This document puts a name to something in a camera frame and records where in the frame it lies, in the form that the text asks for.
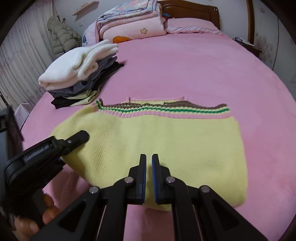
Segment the person's left hand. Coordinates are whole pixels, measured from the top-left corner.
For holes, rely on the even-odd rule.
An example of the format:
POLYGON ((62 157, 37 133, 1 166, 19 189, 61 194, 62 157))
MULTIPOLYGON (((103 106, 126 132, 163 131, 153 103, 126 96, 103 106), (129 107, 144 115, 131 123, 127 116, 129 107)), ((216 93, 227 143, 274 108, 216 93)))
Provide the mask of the person's left hand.
MULTIPOLYGON (((60 209, 54 204, 52 197, 48 194, 44 194, 43 200, 47 209, 45 210, 42 218, 43 223, 47 225, 60 213, 60 209)), ((27 218, 15 216, 14 224, 16 228, 14 235, 18 240, 29 240, 40 230, 35 221, 27 218)))

